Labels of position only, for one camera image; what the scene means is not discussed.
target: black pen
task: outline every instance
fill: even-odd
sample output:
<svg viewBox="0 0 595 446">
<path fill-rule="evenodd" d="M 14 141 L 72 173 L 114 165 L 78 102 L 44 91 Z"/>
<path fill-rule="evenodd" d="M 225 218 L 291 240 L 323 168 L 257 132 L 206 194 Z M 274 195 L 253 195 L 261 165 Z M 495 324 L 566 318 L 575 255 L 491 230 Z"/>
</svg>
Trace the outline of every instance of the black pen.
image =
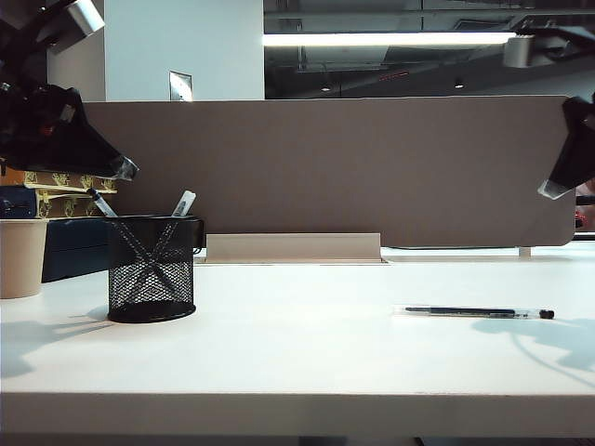
<svg viewBox="0 0 595 446">
<path fill-rule="evenodd" d="M 434 307 L 432 305 L 394 305 L 393 315 L 454 316 L 490 319 L 554 319 L 551 309 Z"/>
<path fill-rule="evenodd" d="M 106 217 L 113 218 L 113 221 L 108 221 L 112 224 L 114 228 L 117 229 L 117 231 L 126 241 L 128 246 L 130 246 L 130 248 L 134 251 L 134 254 L 147 263 L 147 267 L 150 268 L 150 270 L 154 271 L 155 274 L 157 274 L 159 280 L 163 283 L 163 285 L 167 287 L 168 290 L 174 291 L 176 287 L 174 286 L 174 283 L 171 282 L 171 279 L 167 277 L 167 274 L 164 273 L 161 265 L 157 263 L 155 259 L 152 258 L 152 254 L 149 254 L 147 252 L 143 244 L 139 242 L 139 240 L 137 239 L 137 237 L 135 237 L 135 235 L 132 233 L 127 224 L 124 221 L 117 220 L 118 215 L 113 211 L 113 209 L 111 209 L 111 207 L 107 203 L 105 203 L 105 200 L 103 200 L 101 194 L 93 188 L 88 189 L 86 193 L 88 193 L 91 196 L 91 198 L 95 202 L 95 206 Z"/>
</svg>

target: beige cup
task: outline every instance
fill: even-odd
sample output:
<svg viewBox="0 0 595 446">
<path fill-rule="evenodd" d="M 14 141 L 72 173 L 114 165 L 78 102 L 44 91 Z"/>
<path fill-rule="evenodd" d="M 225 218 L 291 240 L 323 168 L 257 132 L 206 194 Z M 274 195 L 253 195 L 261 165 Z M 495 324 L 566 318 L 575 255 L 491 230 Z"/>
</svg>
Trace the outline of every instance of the beige cup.
<svg viewBox="0 0 595 446">
<path fill-rule="evenodd" d="M 47 220 L 0 220 L 0 298 L 41 290 Z"/>
</svg>

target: pen holder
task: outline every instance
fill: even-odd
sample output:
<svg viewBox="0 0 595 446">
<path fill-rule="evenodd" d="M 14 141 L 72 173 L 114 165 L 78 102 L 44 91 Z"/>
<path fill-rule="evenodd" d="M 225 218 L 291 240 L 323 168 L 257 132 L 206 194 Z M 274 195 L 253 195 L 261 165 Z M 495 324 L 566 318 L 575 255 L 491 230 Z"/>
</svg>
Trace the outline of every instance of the pen holder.
<svg viewBox="0 0 595 446">
<path fill-rule="evenodd" d="M 109 223 L 110 312 L 118 322 L 157 322 L 194 313 L 195 216 L 106 217 Z"/>
</svg>

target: fluorescent light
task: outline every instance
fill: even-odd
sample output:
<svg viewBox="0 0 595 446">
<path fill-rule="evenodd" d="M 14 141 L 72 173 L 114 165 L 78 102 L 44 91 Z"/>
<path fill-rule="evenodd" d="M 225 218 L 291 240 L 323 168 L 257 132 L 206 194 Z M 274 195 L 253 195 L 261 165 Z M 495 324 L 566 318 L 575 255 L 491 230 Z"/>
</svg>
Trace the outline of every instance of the fluorescent light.
<svg viewBox="0 0 595 446">
<path fill-rule="evenodd" d="M 264 34 L 264 46 L 480 46 L 503 45 L 515 33 Z"/>
</svg>

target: white desk surface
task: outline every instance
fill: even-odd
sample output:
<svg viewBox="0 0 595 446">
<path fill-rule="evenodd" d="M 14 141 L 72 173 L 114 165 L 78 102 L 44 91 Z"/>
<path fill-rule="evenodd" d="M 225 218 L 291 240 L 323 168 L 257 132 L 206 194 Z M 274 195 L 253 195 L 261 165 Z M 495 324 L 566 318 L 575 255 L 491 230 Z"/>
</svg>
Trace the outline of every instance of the white desk surface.
<svg viewBox="0 0 595 446">
<path fill-rule="evenodd" d="M 193 315 L 106 321 L 107 273 L 1 302 L 5 432 L 594 436 L 595 243 L 201 265 Z M 392 317 L 394 303 L 554 321 Z"/>
</svg>

